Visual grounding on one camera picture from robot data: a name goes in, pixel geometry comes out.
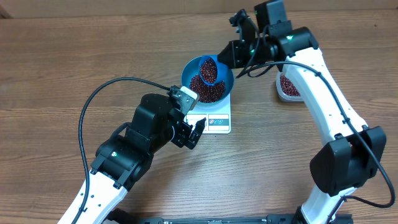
kitchen scale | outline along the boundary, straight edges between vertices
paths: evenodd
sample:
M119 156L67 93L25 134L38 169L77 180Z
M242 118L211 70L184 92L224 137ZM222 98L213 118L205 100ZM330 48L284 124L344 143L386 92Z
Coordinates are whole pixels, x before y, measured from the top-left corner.
M199 63L201 57L194 58L185 66L181 84L189 88L191 79L199 73ZM231 132L231 90L234 85L234 75L232 70L228 69L227 76L224 79L225 92L221 99L214 103L198 102L193 110L189 111L185 117L185 122L193 125L196 122L206 118L206 126L203 134L229 134Z

wooden table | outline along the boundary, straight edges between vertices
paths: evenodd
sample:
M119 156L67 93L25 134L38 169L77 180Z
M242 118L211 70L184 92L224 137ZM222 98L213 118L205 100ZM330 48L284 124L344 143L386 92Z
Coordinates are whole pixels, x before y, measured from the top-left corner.
M180 83L192 58L218 54L237 39L231 14L111 16L0 21L0 222L55 223L84 180L77 141L81 107L100 84L134 76ZM398 188L398 11L289 13L318 39L337 84L388 142L382 164ZM88 162L141 96L165 93L115 83L90 105L84 123ZM279 101L275 70L239 79L228 135L205 135L190 151L173 144L119 208L166 218L294 213L313 187L310 159L322 148L304 104ZM355 195L387 202L380 174ZM397 206L345 203L356 223L397 223Z

black cable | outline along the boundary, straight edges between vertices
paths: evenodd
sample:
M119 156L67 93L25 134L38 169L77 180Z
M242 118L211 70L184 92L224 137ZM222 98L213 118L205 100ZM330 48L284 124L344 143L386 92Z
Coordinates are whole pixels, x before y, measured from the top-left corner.
M120 132L122 132L126 127L130 126L131 122L126 122L122 125L120 125L116 130L113 131L111 137L109 139L115 138Z
M260 74L255 75L255 76L252 76L252 75L250 75L250 73L248 73L248 77L250 77L250 78L257 78L257 77L260 77L261 75L267 73L267 72L268 72L270 69L272 69L274 66L275 66L275 65L270 65L270 66L268 66L264 71L262 71Z
M246 64L246 66L243 68L243 70L241 71L241 73L239 73L239 75L238 75L236 78L239 78L239 77L243 76L244 74L246 74L245 71L246 71L246 69L248 69L248 67L250 66L251 62L253 61L254 56L255 56L256 53L257 53L257 49L258 49L259 46L260 46L260 32L259 32L259 29L256 27L256 25L254 25L253 21L252 21L250 18L245 17L245 19L247 19L247 21L250 22L250 24L253 26L254 30L256 31L256 34L257 34L257 44L256 44L256 47L254 48L254 52L253 52L253 54L251 55L249 62Z
M332 216L337 212L338 208L340 207L341 203L343 203L343 201L347 200L347 199L354 199L357 201L360 201L362 203L365 203L367 205L371 205L373 207L377 207L377 208L389 208L391 207L395 200L396 200L396 194L395 194L395 190L394 190L394 186L391 183L390 178L388 177L386 171L384 170L383 166L380 164L380 162L378 161L378 159L376 158L376 156L373 154L371 148L368 146L368 144L366 144L365 140L361 137L361 135L356 131L356 129L354 128L354 126L351 124L351 121L349 119L349 117L347 117L347 114L344 112L344 109L338 99L338 97L336 96L335 91L332 89L332 87L330 86L328 80L326 80L326 78L317 70L315 70L314 68L308 66L308 65L304 65L302 63L298 63L298 62L290 62L290 61L282 61L282 62L269 62L269 63L264 63L262 65L258 65L256 67L250 68L249 70L247 70L245 73L249 73L253 70L259 69L259 68L263 68L266 66L271 66L271 65L296 65L302 68L306 68L309 71L313 72L316 76L320 77L321 80L324 82L324 84L326 85L326 87L329 89L334 101L336 102L336 105L338 107L338 109L340 110L341 115L344 118L344 121L346 122L346 124L349 126L350 130L356 135L356 137L359 139L359 141L361 142L361 144L363 145L363 147L365 148L365 150L367 151L367 153L369 154L369 156L372 158L372 160L376 163L377 168L380 170L381 175L383 176L384 180L386 181L386 184L389 188L390 191L390 201L387 204L378 204L378 203L374 203L374 202L370 202L368 200L365 200L363 198L357 197L357 196L353 196L353 195L345 195L342 196L338 203L335 205L335 207L333 208L333 210L331 211L331 213L328 216L328 219L326 220L326 223L329 223Z
M264 44L264 46L267 45L267 41L266 41L266 30L267 30L267 28L268 28L268 25L266 25L266 26L263 28L263 30L262 30L262 43ZM252 75L250 74L250 72L248 72L248 77L250 77L250 78L257 78L257 77L260 77L261 75L267 73L267 72L268 72L270 69L272 69L272 68L273 68L273 65L268 66L263 72L261 72L261 73L258 74L258 75L255 75L255 76L252 76Z
M87 110L88 105L90 104L90 102L92 101L92 99L94 98L94 96L103 88L107 87L108 85L118 82L118 81L137 81L137 82L143 82L146 84L150 84L156 87L159 87L161 89L170 91L170 88L166 87L166 86L162 86L160 84L151 82L151 81L147 81L147 80L143 80L141 78L134 78L134 77L121 77L121 78L115 78L113 80L110 80L104 84L102 84L100 87L98 87L91 95L90 97L87 99L83 109L81 110L81 114L80 114L80 119L79 119L79 126L78 126L78 137L79 137L79 146L80 146L80 153L81 153L81 159L83 161L83 167L85 168L85 175L86 175L86 190L85 190L85 196L83 198L83 201L81 203L81 206L79 208L78 213L76 214L75 218L72 221L72 224L75 224L77 222L77 220L79 219L82 211L84 211L84 207L86 206L86 202L87 202L87 198L88 198L88 194L89 194L89 189L90 189L90 174L88 172L88 164L87 164L87 160L86 160L86 153L85 153L85 148L83 146L83 118L85 117L85 113Z

